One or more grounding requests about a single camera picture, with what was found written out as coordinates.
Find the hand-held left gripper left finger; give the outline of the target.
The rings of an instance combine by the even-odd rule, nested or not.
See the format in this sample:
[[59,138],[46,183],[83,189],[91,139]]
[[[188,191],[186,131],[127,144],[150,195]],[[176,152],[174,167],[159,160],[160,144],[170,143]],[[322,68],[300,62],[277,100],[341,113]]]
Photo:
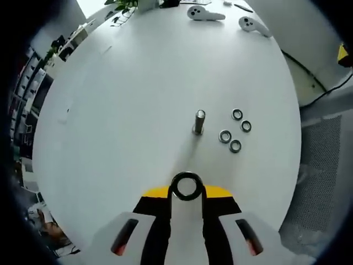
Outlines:
[[88,264],[164,264],[171,234],[169,187],[147,191],[132,212],[123,212],[97,231]]

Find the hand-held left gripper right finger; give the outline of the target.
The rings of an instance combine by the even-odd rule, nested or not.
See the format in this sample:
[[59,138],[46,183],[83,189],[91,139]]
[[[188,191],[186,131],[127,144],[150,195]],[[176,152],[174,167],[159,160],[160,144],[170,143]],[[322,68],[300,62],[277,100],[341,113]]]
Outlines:
[[[231,248],[231,240],[220,217],[240,214],[242,211],[228,190],[214,186],[204,186],[202,192],[202,235],[209,264],[240,264],[234,259],[239,257]],[[260,256],[264,251],[264,245],[258,237],[258,233],[251,227],[249,221],[240,218],[234,221],[240,230],[243,241],[246,243],[248,253],[252,257]]]

